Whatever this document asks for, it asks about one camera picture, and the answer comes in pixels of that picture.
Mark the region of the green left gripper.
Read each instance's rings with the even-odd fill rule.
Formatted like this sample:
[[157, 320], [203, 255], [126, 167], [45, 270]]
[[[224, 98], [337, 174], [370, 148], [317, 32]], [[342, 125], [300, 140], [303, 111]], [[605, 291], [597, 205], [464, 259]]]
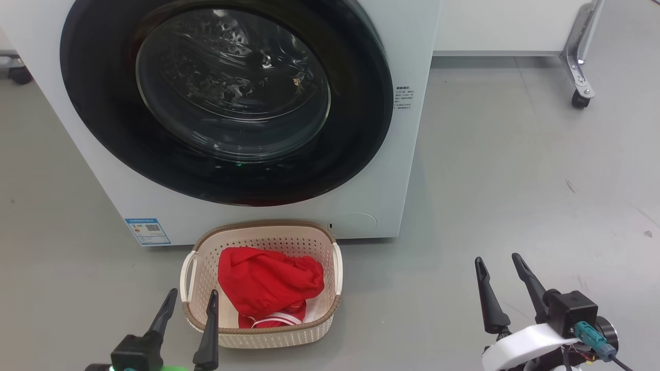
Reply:
[[[163, 340], [167, 325], [174, 314], [177, 303], [178, 289], [169, 290], [167, 297], [162, 303], [160, 310], [156, 314], [151, 326], [147, 331], [147, 338], [150, 340]], [[208, 299], [206, 310], [207, 321], [200, 346], [193, 355], [195, 368], [193, 371], [215, 371], [219, 367], [219, 293], [212, 290]], [[181, 366], [163, 365], [160, 368], [147, 365], [127, 365], [123, 371], [189, 371]]]

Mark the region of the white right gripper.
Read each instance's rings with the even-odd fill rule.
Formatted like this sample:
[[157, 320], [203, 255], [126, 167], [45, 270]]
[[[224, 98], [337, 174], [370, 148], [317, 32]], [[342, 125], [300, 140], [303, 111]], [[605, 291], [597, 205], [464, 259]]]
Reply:
[[490, 285], [490, 275], [481, 257], [474, 261], [478, 294], [481, 303], [483, 326], [485, 332], [491, 335], [505, 336], [490, 346], [482, 354], [483, 371], [501, 371], [510, 369], [544, 356], [563, 345], [577, 343], [577, 338], [564, 338], [552, 329], [547, 321], [548, 307], [543, 301], [546, 289], [532, 272], [519, 253], [511, 255], [518, 272], [530, 295], [534, 310], [536, 325], [528, 326], [511, 335], [508, 326], [511, 324], [507, 314], [502, 311], [497, 297]]

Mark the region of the red garment with white stripes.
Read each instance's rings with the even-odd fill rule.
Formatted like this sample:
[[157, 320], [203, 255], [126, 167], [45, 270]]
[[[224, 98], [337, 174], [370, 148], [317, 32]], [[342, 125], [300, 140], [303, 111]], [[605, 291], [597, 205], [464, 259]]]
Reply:
[[323, 267], [314, 258], [243, 246], [222, 251], [218, 283], [241, 329], [303, 324], [307, 301], [325, 288]]

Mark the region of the black glass washer door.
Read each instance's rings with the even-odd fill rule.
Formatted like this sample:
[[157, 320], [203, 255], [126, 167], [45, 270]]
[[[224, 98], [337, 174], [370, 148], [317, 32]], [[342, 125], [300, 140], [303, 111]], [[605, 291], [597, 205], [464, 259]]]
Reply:
[[393, 115], [356, 0], [75, 0], [60, 66], [111, 154], [170, 190], [267, 207], [346, 183]]

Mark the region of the cream perforated laundry basket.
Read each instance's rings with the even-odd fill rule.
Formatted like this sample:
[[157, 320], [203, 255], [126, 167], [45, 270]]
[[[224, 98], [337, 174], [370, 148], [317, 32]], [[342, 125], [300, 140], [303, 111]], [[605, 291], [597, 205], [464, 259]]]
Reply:
[[[324, 270], [325, 287], [307, 303], [301, 324], [241, 329], [238, 312], [217, 280], [221, 252], [247, 246], [279, 251], [291, 257], [311, 256]], [[207, 322], [210, 293], [219, 293], [219, 345], [226, 348], [280, 348], [323, 338], [340, 305], [343, 260], [339, 244], [325, 227], [309, 221], [266, 220], [219, 226], [204, 234], [186, 256], [180, 272], [180, 298], [188, 323], [199, 332]]]

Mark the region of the blue energy label sticker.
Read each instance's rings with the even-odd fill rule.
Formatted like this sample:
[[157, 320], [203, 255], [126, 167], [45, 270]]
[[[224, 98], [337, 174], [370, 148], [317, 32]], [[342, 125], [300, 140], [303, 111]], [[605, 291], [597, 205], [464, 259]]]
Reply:
[[125, 222], [141, 246], [167, 246], [171, 244], [157, 218], [126, 218]]

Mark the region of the round white filter cover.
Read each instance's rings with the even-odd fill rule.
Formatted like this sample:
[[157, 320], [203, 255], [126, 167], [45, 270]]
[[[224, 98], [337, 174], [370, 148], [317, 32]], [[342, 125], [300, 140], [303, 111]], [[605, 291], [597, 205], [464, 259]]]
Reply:
[[337, 238], [366, 238], [377, 229], [377, 220], [366, 213], [345, 213], [333, 216], [327, 229]]

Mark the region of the small black text sticker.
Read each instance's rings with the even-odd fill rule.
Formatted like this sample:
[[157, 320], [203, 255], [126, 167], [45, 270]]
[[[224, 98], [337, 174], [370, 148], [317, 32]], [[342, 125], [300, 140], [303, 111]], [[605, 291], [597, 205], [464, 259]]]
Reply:
[[413, 107], [415, 91], [410, 86], [398, 86], [394, 89], [394, 104], [396, 110], [409, 110]]

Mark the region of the metal leg with caster wheel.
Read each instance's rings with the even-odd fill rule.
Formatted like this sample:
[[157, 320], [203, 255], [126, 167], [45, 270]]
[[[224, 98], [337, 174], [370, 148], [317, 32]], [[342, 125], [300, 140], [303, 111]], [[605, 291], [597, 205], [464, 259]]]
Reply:
[[600, 17], [604, 0], [589, 0], [580, 7], [559, 58], [574, 84], [575, 91], [571, 97], [571, 105], [576, 109], [589, 106], [596, 95], [588, 82], [582, 66], [591, 45], [592, 35]]

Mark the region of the white cabinet panel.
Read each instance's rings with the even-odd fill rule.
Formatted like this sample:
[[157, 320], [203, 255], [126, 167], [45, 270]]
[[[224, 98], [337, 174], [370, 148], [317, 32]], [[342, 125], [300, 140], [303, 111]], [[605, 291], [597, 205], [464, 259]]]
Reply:
[[435, 57], [557, 56], [591, 0], [442, 0]]

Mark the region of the black caster wheel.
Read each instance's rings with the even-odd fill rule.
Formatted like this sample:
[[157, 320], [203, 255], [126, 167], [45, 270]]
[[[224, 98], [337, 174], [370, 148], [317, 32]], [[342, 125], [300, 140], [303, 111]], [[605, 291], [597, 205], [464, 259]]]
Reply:
[[18, 54], [0, 53], [0, 78], [12, 80], [16, 85], [26, 85], [34, 78]]

